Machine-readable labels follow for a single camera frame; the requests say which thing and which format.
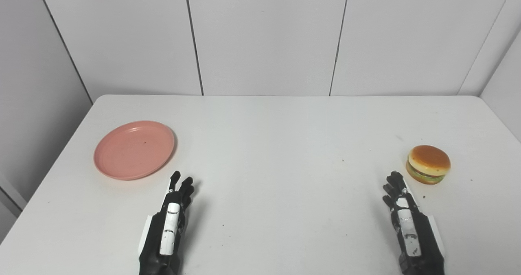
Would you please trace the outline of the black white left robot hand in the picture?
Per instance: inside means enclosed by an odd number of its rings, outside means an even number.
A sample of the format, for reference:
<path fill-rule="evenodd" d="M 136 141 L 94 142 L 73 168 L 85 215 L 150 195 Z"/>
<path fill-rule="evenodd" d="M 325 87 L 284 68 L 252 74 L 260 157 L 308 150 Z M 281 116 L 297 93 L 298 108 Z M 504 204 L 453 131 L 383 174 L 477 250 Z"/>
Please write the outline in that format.
<path fill-rule="evenodd" d="M 192 177 L 179 182 L 181 173 L 171 175 L 169 188 L 162 206 L 151 216 L 138 257 L 140 275 L 178 275 L 181 259 L 179 247 L 186 224 L 186 210 L 194 193 Z"/>

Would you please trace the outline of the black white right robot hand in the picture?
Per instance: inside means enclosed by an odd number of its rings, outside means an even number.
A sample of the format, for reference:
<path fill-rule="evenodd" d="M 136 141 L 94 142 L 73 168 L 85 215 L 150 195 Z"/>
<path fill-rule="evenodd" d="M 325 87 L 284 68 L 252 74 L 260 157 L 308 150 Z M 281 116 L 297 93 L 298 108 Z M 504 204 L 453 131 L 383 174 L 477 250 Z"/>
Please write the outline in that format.
<path fill-rule="evenodd" d="M 400 247 L 398 258 L 403 275 L 444 275 L 444 256 L 433 227 L 433 219 L 423 214 L 401 173 L 386 178 L 383 201 Z"/>

